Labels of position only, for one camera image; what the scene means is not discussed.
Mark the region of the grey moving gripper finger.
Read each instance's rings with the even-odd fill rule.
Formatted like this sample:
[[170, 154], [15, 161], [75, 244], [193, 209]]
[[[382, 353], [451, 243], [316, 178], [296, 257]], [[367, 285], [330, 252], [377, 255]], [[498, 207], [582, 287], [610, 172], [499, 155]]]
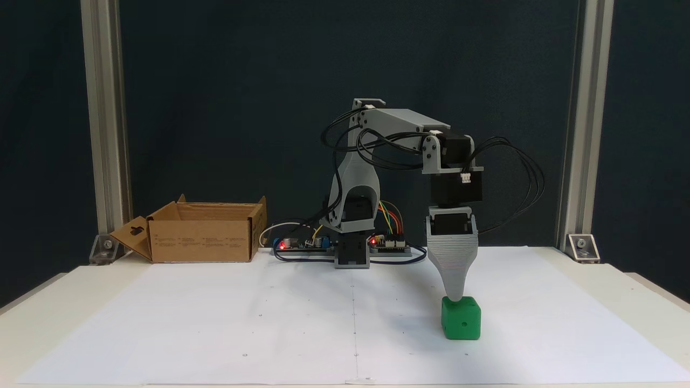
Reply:
[[478, 253], [478, 232], [474, 216], [473, 235], [430, 235], [430, 216], [426, 218], [429, 259], [439, 271], [446, 297], [458, 302], [464, 297], [467, 273]]

